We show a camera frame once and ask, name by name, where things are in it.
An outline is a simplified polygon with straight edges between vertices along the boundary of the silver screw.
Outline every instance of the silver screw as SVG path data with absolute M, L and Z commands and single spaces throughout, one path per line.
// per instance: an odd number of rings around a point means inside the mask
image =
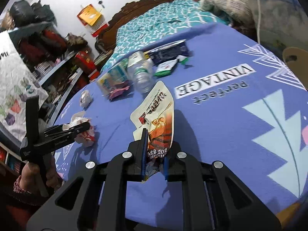
M 86 163 L 86 168 L 92 169 L 92 168 L 94 168 L 94 167 L 95 167 L 95 162 L 93 162 L 93 161 L 88 161 L 88 162 Z
M 177 154 L 178 158 L 185 158 L 187 156 L 187 154 L 185 152 L 178 152 Z
M 216 161 L 214 162 L 214 167 L 215 168 L 222 168 L 224 164 L 221 161 Z
M 126 151 L 122 154 L 123 158 L 130 158 L 133 154 L 129 151 Z

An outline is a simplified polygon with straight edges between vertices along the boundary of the clear plastic bottle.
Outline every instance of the clear plastic bottle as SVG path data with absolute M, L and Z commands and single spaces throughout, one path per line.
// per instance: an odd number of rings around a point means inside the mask
M 154 86 L 153 71 L 150 63 L 141 51 L 129 57 L 127 72 L 136 90 L 148 94 Z

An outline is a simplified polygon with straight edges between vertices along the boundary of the cord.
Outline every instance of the cord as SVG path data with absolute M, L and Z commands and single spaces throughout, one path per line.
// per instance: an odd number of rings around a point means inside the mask
M 258 44 L 261 44 L 260 41 L 260 25 L 261 25 L 261 4 L 260 0 L 257 0 L 258 3 L 258 25 L 257 25 L 257 39 L 258 39 Z

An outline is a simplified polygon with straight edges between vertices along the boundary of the teal patterned blanket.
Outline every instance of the teal patterned blanket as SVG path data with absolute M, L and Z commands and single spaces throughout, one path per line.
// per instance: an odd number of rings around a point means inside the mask
M 111 68 L 129 51 L 144 47 L 166 35 L 210 22 L 228 24 L 210 12 L 201 11 L 199 3 L 193 0 L 160 4 L 118 29 L 115 51 L 101 71 Z

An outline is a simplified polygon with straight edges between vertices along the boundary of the person's hand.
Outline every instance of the person's hand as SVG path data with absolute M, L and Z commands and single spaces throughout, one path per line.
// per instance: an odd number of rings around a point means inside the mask
M 30 193 L 38 194 L 39 188 L 35 182 L 35 177 L 39 174 L 39 166 L 37 164 L 28 162 L 24 166 L 21 173 L 21 179 L 19 182 L 20 188 Z M 51 159 L 51 167 L 46 173 L 46 178 L 46 185 L 48 187 L 56 188 L 56 186 L 59 184 L 54 157 Z

